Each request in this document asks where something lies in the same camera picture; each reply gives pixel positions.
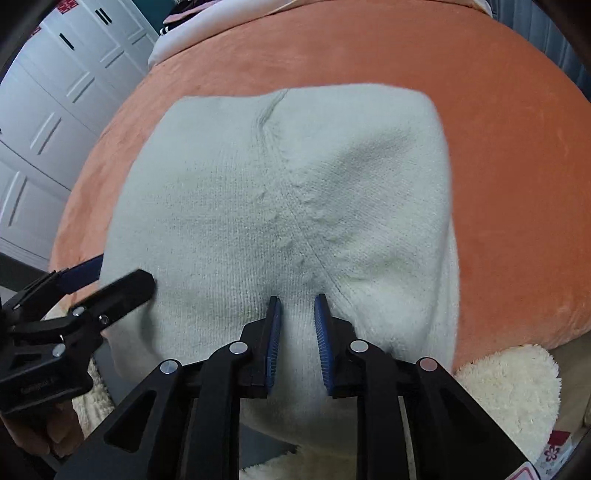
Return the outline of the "person's left hand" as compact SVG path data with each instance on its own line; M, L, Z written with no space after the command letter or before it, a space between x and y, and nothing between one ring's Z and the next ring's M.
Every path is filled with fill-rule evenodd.
M50 406L36 415L2 415L1 420L14 443L27 453L58 457L71 455L84 441L78 415L71 400Z

